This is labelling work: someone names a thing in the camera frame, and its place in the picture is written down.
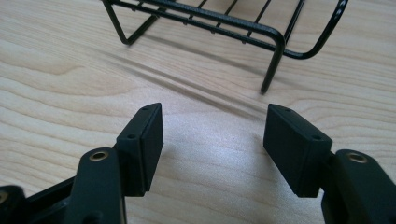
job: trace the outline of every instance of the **table surface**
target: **table surface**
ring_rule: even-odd
[[[233,16],[260,10],[245,2]],[[293,4],[274,1],[262,23],[282,31]],[[307,1],[290,48],[309,49],[335,4]],[[295,110],[330,136],[333,152],[366,153],[396,180],[393,0],[350,1],[322,51],[283,57],[264,95],[265,49],[167,19],[127,47],[96,0],[0,5],[0,186],[30,196],[73,176],[85,152],[113,146],[157,102],[163,151],[151,191],[126,200],[132,223],[323,223],[322,192],[297,198],[262,147],[268,104]],[[147,17],[117,13],[127,34]]]

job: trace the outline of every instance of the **black plastic part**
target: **black plastic part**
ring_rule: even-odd
[[[97,148],[81,157],[64,223],[126,223],[114,148]]]
[[[27,198],[31,208],[29,223],[61,223],[70,201],[74,177]]]
[[[163,148],[161,104],[141,108],[117,138],[114,146],[126,164],[125,196],[144,196],[149,191]]]
[[[354,150],[338,150],[331,167],[347,215],[345,222],[333,220],[339,214],[325,209],[333,203],[329,193],[330,200],[322,201],[326,223],[396,223],[396,186],[373,158]]]
[[[323,163],[319,177],[320,186],[324,190],[321,207],[326,224],[342,224],[347,223],[348,220],[347,207],[335,182],[336,174],[333,173],[331,167],[334,159],[335,156],[331,153]]]
[[[28,212],[22,188],[18,186],[0,187],[0,223],[24,223]]]
[[[263,145],[297,196],[318,196],[319,170],[329,156],[330,137],[293,110],[268,105]]]

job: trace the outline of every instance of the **black wire rack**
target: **black wire rack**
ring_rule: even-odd
[[[268,88],[276,72],[277,66],[279,65],[280,59],[283,55],[293,59],[303,60],[315,56],[321,50],[321,48],[329,38],[330,34],[332,33],[333,29],[337,25],[337,22],[341,19],[341,16],[343,15],[347,6],[347,0],[338,0],[338,3],[329,22],[327,23],[314,47],[307,52],[296,52],[286,49],[286,45],[290,39],[291,33],[293,31],[295,23],[297,22],[300,12],[302,11],[305,0],[298,1],[297,7],[294,9],[285,34],[281,34],[277,29],[273,27],[259,23],[266,9],[270,5],[271,0],[264,0],[262,10],[260,11],[255,21],[247,21],[230,16],[230,12],[238,0],[233,0],[224,14],[212,10],[203,9],[203,6],[204,4],[206,4],[207,0],[202,0],[202,2],[197,7],[181,4],[172,0],[130,0],[129,2],[121,0],[102,1],[105,5],[106,11],[111,21],[114,24],[114,27],[116,28],[121,42],[126,45],[132,45],[137,40],[137,38],[145,33],[145,31],[158,18],[163,17],[173,21],[180,21],[186,25],[188,24],[200,27],[202,29],[206,29],[213,34],[226,35],[228,37],[240,40],[243,43],[249,43],[251,45],[273,51],[274,55],[269,64],[264,82],[262,83],[262,93],[268,91]],[[114,12],[113,6],[126,7],[131,9],[132,11],[141,11],[148,13],[151,16],[131,36],[127,38],[125,36],[125,33],[122,31],[120,22],[117,18],[116,13]],[[213,25],[207,22],[200,21],[198,20],[200,18],[206,19],[207,21],[214,21],[217,24]],[[222,24],[227,24],[229,26],[245,30],[246,34],[243,35],[238,32],[232,31],[231,29],[224,28],[224,26],[221,26]],[[252,33],[267,36],[271,38],[275,44],[269,44],[258,38],[251,37]]]

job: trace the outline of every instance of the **wood grain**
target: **wood grain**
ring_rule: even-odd
[[[240,2],[233,15],[254,18],[260,1]],[[335,2],[307,1],[291,49],[313,45]],[[0,185],[29,196],[65,180],[156,102],[165,144],[151,192],[127,199],[131,223],[323,223],[321,197],[293,195],[262,148],[270,103],[314,123],[332,151],[371,155],[396,181],[392,0],[350,1],[320,54],[283,58],[265,95],[272,52],[166,19],[125,47],[96,0],[0,5]],[[277,2],[261,22],[284,31],[294,5]],[[117,13],[128,34],[147,17]]]

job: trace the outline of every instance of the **wire rack leg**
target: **wire rack leg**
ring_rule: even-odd
[[[264,82],[262,83],[261,93],[265,94],[270,87],[271,81],[275,75],[277,66],[280,63],[280,59],[283,56],[283,50],[285,50],[286,42],[283,37],[273,38],[276,42],[276,48],[274,51],[274,55],[271,59],[270,65],[268,66],[267,74],[265,75]]]
[[[150,16],[130,37],[126,38],[125,33],[122,31],[119,19],[117,19],[116,13],[114,12],[113,6],[111,6],[111,0],[102,1],[105,5],[108,16],[113,22],[114,28],[116,28],[120,41],[125,45],[132,45],[158,19],[156,16]]]

